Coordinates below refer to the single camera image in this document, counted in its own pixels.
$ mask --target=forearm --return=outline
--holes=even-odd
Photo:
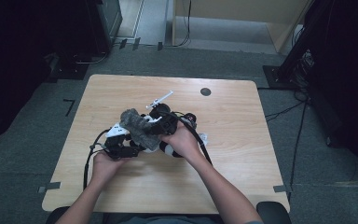
[[[57,223],[89,223],[90,216],[101,191],[102,188],[100,186],[90,183]]]
[[[261,221],[249,200],[204,158],[188,160],[199,173],[225,223]]]

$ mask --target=hand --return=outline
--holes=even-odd
[[[173,150],[187,161],[199,156],[203,157],[196,138],[181,121],[178,121],[176,132],[173,135],[161,134],[158,138],[171,145]]]
[[[129,158],[121,159],[120,161],[113,161],[106,152],[99,152],[94,156],[94,163],[92,166],[92,178],[90,184],[96,184],[101,189],[113,178],[117,170],[127,161]]]

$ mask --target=gray carpet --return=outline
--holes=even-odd
[[[84,80],[43,83],[7,132],[0,136],[0,223],[44,223],[46,185],[60,156],[78,103],[92,74],[203,77],[252,80],[267,87],[262,65],[280,65],[283,56],[198,49],[131,46],[114,48],[101,63],[89,67]],[[260,90],[265,114],[295,105],[292,91]],[[70,106],[63,99],[76,100]],[[289,184],[303,106],[268,122],[283,182]],[[306,107],[294,171],[290,217],[293,223],[358,223],[358,159],[346,148],[325,145],[324,133],[311,105]],[[99,223],[95,214],[91,223]]]

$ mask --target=person's left hand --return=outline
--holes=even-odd
[[[89,183],[104,188],[116,174],[117,170],[129,160],[129,158],[125,158],[120,161],[113,161],[106,152],[102,151],[97,153],[97,155],[94,156],[92,177]]]

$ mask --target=person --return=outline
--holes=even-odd
[[[175,134],[160,135],[159,139],[170,144],[198,172],[225,223],[262,223],[261,217],[245,195],[220,175],[205,159],[200,152],[197,140],[182,122],[178,122]],[[99,152],[93,159],[92,177],[89,185],[56,223],[88,223],[103,188],[128,160],[113,161],[105,152]],[[159,223],[169,223],[168,221],[169,218],[166,218]],[[172,223],[194,222],[175,220]]]

